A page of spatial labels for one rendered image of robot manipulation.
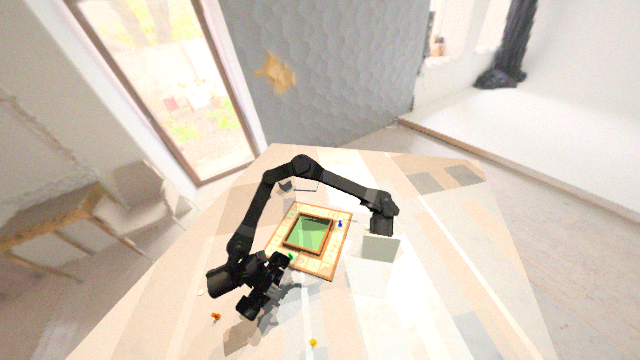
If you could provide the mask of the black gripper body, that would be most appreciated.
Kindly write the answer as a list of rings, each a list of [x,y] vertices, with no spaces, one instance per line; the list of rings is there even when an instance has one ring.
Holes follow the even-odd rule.
[[[257,283],[248,282],[254,287],[251,297],[248,298],[243,295],[236,304],[236,310],[251,322],[255,320],[260,311],[261,304],[265,299],[264,293],[267,294],[267,290],[276,279],[275,276],[280,272],[280,268],[284,270],[288,268],[290,259],[279,251],[274,251],[268,262],[269,264],[265,266],[266,272],[264,277]]]

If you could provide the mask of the white die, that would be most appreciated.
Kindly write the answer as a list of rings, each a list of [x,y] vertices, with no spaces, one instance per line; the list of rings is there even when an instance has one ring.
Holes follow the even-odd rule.
[[[267,293],[273,297],[276,298],[277,294],[279,293],[279,289],[277,287],[275,287],[274,285],[271,284],[271,286],[269,287],[269,289],[267,290]]]

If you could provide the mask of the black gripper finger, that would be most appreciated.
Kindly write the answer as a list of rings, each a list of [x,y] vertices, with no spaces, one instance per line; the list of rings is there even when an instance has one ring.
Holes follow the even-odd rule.
[[[280,269],[281,269],[281,268],[280,268]],[[275,279],[275,280],[274,280],[274,282],[273,282],[275,285],[279,286],[280,281],[281,281],[281,279],[282,279],[282,277],[283,277],[283,274],[284,274],[284,273],[285,273],[285,271],[284,271],[283,269],[281,269],[281,270],[280,270],[280,272],[278,273],[278,275],[277,275],[277,276],[275,276],[275,277],[276,277],[276,279]]]
[[[252,294],[253,294],[253,291],[250,291],[250,293],[248,294],[248,298],[250,298]],[[264,294],[264,296],[265,296],[265,299],[264,299],[264,301],[262,302],[261,307],[264,307],[264,305],[265,305],[265,304],[266,304],[266,303],[271,299],[270,297],[268,297],[268,296],[267,296],[267,295],[265,295],[265,294]]]

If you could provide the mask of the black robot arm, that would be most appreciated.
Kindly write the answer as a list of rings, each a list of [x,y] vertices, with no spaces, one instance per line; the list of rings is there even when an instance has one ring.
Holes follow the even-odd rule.
[[[227,263],[206,272],[207,292],[211,298],[217,299],[244,284],[252,289],[249,283],[257,283],[264,277],[264,263],[268,263],[265,250],[249,253],[262,211],[275,183],[291,176],[318,181],[358,198],[361,201],[359,205],[372,212],[370,233],[388,237],[394,234],[393,221],[400,209],[390,193],[362,186],[328,171],[305,154],[296,155],[290,162],[263,172],[245,218],[226,244]]]

